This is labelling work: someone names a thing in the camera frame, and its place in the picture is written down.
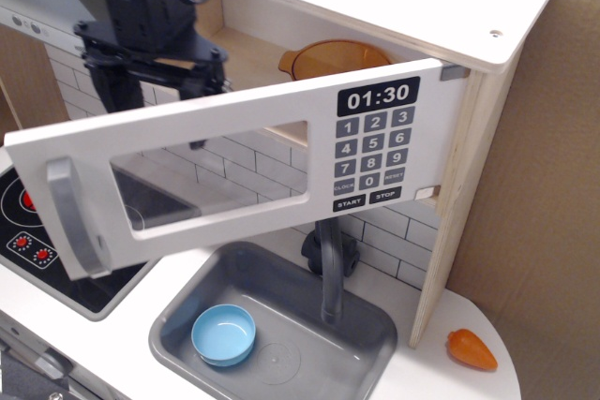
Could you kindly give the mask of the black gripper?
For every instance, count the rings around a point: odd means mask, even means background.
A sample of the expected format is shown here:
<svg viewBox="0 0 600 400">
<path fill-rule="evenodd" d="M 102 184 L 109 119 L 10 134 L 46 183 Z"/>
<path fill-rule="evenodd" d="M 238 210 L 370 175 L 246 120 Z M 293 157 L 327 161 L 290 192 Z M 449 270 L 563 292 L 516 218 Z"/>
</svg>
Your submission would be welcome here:
<svg viewBox="0 0 600 400">
<path fill-rule="evenodd" d="M 142 81 L 176 89 L 182 101 L 227 90 L 228 54 L 195 29 L 196 8 L 208 1 L 105 0 L 107 20 L 76 23 L 84 65 L 107 113 L 142 108 Z"/>
</svg>

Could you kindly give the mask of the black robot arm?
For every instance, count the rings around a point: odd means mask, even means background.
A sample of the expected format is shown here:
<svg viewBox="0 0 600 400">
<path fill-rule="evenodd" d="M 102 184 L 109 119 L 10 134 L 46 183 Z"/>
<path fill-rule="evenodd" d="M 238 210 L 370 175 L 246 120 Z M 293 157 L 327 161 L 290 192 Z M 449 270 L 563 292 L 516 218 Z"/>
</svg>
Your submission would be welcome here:
<svg viewBox="0 0 600 400">
<path fill-rule="evenodd" d="M 143 82 L 180 99 L 229 91 L 227 52 L 195 29 L 196 7 L 209 0 L 105 0 L 106 21 L 78 22 L 82 59 L 109 113 L 143 107 Z"/>
</svg>

